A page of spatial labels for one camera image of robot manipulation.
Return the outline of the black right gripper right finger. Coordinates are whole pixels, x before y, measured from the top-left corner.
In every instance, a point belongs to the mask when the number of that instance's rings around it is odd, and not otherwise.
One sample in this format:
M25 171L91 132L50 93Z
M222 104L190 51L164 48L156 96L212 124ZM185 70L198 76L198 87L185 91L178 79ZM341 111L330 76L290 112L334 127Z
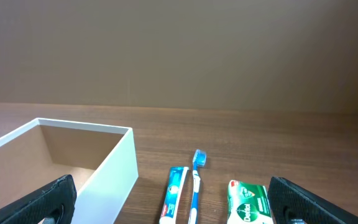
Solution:
M283 177L272 177L268 200L278 224L358 224L358 216Z

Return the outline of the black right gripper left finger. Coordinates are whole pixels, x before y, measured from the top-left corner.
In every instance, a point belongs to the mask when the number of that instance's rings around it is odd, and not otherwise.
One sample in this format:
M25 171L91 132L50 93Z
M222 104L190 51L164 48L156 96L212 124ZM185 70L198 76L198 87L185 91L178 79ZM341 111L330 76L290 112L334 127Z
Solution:
M0 224L70 224L77 192L72 175L63 175L0 209Z

